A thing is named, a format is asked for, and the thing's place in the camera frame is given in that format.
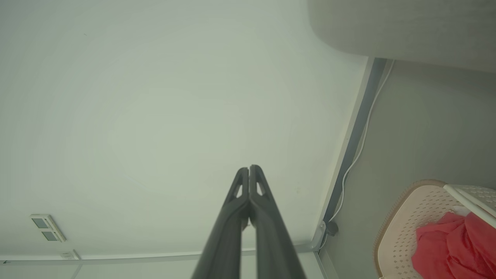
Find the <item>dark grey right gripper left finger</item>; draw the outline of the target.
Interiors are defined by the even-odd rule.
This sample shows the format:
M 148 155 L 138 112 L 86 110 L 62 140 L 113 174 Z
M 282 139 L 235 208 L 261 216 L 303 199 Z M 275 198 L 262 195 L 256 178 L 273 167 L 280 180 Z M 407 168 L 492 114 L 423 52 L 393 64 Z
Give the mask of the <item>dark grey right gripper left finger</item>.
M 193 279 L 239 279 L 242 232 L 248 223 L 249 170 L 239 169 L 198 260 Z

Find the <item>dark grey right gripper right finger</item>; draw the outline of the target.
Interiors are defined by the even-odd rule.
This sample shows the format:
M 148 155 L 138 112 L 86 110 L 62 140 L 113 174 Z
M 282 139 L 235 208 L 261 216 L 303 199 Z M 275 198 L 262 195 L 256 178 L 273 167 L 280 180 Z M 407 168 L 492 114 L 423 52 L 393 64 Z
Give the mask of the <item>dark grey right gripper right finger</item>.
M 250 222 L 256 230 L 258 279 L 305 279 L 296 249 L 262 168 L 250 166 Z

